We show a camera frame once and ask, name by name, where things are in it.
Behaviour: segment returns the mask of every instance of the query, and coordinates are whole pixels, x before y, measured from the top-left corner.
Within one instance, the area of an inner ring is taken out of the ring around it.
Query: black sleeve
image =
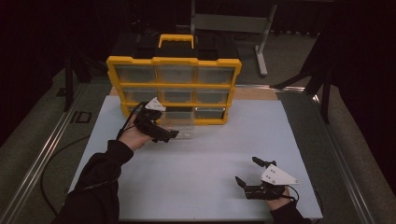
[[[303,218],[294,203],[290,202],[271,211],[275,224],[310,224],[311,220]]]
[[[107,151],[92,155],[85,165],[75,189],[67,195],[59,216],[51,223],[119,223],[117,179],[121,166],[133,155],[122,142],[108,141]]]

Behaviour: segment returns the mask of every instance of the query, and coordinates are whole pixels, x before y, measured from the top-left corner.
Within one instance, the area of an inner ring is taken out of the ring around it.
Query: clear plastic bin
[[[124,88],[123,93],[127,102],[145,102],[158,97],[157,88]]]
[[[160,126],[168,131],[179,131],[178,138],[192,138],[194,116],[192,107],[166,107],[161,116]]]
[[[229,89],[195,89],[198,104],[226,104]]]
[[[197,67],[197,82],[210,84],[230,84],[233,78],[233,67]]]
[[[155,82],[154,66],[117,64],[120,82],[152,83]]]
[[[222,119],[225,108],[222,107],[195,107],[196,119]]]
[[[162,103],[192,103],[192,88],[160,88]]]
[[[160,82],[164,83],[193,83],[194,66],[166,64],[157,66]]]

